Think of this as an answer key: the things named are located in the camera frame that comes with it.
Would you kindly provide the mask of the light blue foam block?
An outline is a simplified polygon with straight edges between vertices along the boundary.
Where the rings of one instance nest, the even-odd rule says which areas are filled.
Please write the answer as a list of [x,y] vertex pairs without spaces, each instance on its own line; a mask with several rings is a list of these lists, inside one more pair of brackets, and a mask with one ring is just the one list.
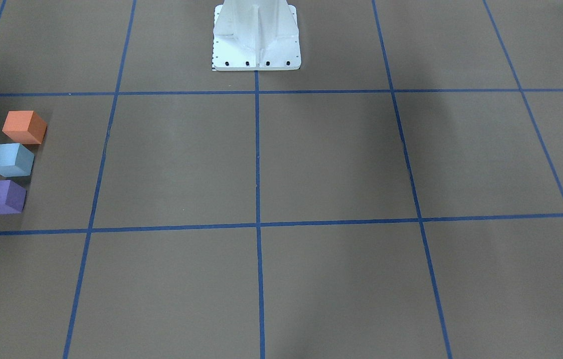
[[0,175],[5,178],[31,175],[34,154],[19,143],[0,145]]

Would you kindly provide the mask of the orange foam block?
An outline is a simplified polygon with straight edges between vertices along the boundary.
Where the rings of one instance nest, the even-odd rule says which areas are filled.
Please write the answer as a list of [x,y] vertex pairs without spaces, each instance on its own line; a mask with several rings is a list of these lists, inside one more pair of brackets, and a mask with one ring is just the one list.
[[2,132],[22,145],[42,145],[48,125],[35,111],[8,111]]

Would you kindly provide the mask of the purple foam block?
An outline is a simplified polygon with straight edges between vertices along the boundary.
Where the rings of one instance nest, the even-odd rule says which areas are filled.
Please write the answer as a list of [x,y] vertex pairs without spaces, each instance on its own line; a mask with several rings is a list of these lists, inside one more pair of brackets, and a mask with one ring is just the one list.
[[27,190],[14,181],[0,180],[0,214],[19,214],[23,211]]

